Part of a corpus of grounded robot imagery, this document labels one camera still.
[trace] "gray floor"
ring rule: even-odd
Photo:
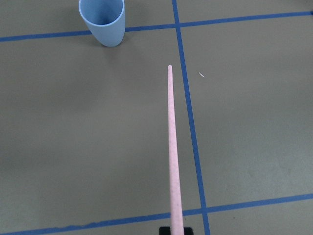
[[[125,2],[127,27],[175,23],[170,0]],[[181,23],[313,8],[177,6]],[[2,0],[0,13],[0,39],[87,30],[77,0]],[[114,48],[91,35],[0,42],[0,234],[157,235],[170,225],[169,64],[185,226],[195,235],[311,234],[312,23],[307,15],[180,29],[194,149],[175,28],[126,32]]]

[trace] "black base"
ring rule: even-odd
[[[194,235],[192,228],[184,227],[185,235]],[[160,227],[158,229],[158,235],[171,235],[171,228],[170,227]]]

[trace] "light blue plastic cup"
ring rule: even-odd
[[[80,15],[94,37],[107,47],[115,47],[125,33],[124,0],[79,0]]]

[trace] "blue tape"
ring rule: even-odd
[[[222,23],[239,22],[239,21],[254,21],[254,20],[274,19],[274,18],[311,16],[311,15],[313,15],[313,11],[289,12],[289,13],[279,13],[279,14],[243,16],[243,17],[223,18],[223,19],[215,19],[215,20],[207,20],[207,21],[187,22],[187,23],[181,23],[180,26],[191,27],[191,26],[208,25],[208,24],[222,24]]]
[[[72,36],[82,36],[82,35],[91,35],[91,32],[87,30],[87,31],[61,32],[61,33],[28,34],[28,35],[21,35],[21,36],[2,37],[0,38],[0,42],[10,42],[10,41],[19,41],[19,40],[26,40],[26,39],[40,39],[40,38],[72,37]]]
[[[177,9],[176,2],[173,3],[173,7]],[[179,25],[172,23],[172,24],[127,27],[125,28],[125,32],[167,29],[167,28],[175,28],[176,26],[191,27],[191,26],[199,26],[199,25],[207,25],[207,24],[222,24],[222,23],[239,22],[239,21],[264,20],[264,19],[273,19],[273,18],[299,17],[299,16],[310,16],[310,15],[313,15],[313,11],[289,12],[289,13],[257,15],[257,16],[243,16],[243,17],[224,18],[224,19],[215,19],[215,20],[207,20],[207,21],[186,22],[186,23],[179,23]],[[174,13],[174,18],[175,18],[175,22],[179,22],[178,14]],[[40,38],[72,37],[72,36],[83,36],[83,35],[91,35],[91,32],[89,30],[86,30],[86,31],[74,31],[74,32],[61,32],[61,33],[27,34],[27,35],[20,35],[20,36],[0,37],[0,42],[10,42],[10,41],[20,41],[20,40],[26,40],[26,39],[40,39]]]
[[[244,208],[249,208],[249,207],[260,207],[260,206],[266,206],[266,205],[274,205],[274,204],[296,202],[296,201],[303,201],[303,200],[310,200],[310,199],[313,199],[313,193],[298,195],[298,196],[291,196],[291,197],[281,197],[281,198],[253,201],[253,202],[243,202],[243,203],[230,204],[230,205],[217,206],[217,207],[209,207],[206,209],[206,211],[207,213],[223,212],[223,211],[244,209]]]
[[[171,23],[171,24],[159,24],[159,25],[150,25],[150,26],[128,27],[128,28],[125,28],[125,32],[158,30],[158,29],[167,29],[167,28],[175,28],[175,24]]]
[[[190,134],[191,134],[191,142],[192,142],[192,147],[193,147],[193,152],[194,152],[194,161],[195,161],[195,166],[196,166],[196,174],[197,174],[199,197],[200,197],[200,203],[201,203],[201,209],[202,209],[204,232],[205,232],[205,235],[210,235],[209,219],[208,219],[207,213],[205,212],[205,209],[206,209],[205,193],[204,193],[204,188],[203,188],[203,180],[202,180],[201,164],[200,164],[200,158],[199,158],[199,152],[198,152],[196,129],[195,129],[195,124],[194,124],[193,112],[192,112],[187,67],[186,67],[183,42],[182,42],[182,37],[181,37],[181,30],[179,26],[180,25],[179,13],[178,13],[176,0],[172,0],[172,5],[173,5],[174,19],[175,19],[175,24],[176,24],[176,35],[177,35],[177,42],[178,42],[178,48],[179,48],[180,65],[181,65],[182,78],[183,78],[183,83],[184,83],[185,98],[186,98],[187,112],[188,112],[188,118],[189,118],[189,127],[190,127]]]
[[[237,203],[237,204],[217,206],[217,207],[209,207],[209,208],[206,208],[205,211],[203,211],[203,209],[201,208],[186,210],[186,211],[183,211],[183,215],[190,216],[190,215],[203,214],[204,212],[215,213],[215,212],[239,210],[239,209],[244,209],[244,208],[260,207],[260,206],[267,206],[267,205],[274,205],[274,204],[281,204],[281,203],[288,203],[288,202],[297,202],[297,201],[304,201],[304,200],[312,200],[312,199],[313,199],[313,193],[290,196],[290,197],[281,197],[281,198],[253,201],[253,202]],[[152,215],[147,215],[147,216],[107,220],[107,221],[101,221],[97,223],[90,223],[90,224],[82,225],[82,226],[70,225],[70,226],[63,227],[63,228],[45,228],[45,229],[36,229],[36,230],[28,230],[28,231],[21,231],[21,232],[4,233],[0,235],[44,235],[44,234],[62,233],[62,232],[69,232],[69,231],[76,231],[76,230],[108,227],[108,226],[115,226],[115,225],[122,225],[122,224],[147,222],[147,221],[168,219],[168,218],[170,218],[170,213],[161,213],[161,214],[152,214]]]

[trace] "pink rod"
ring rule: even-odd
[[[168,78],[168,127],[169,127],[169,161],[171,194],[171,235],[184,235],[182,219],[181,194],[179,182],[179,164],[176,139],[174,89],[172,66],[167,69]]]

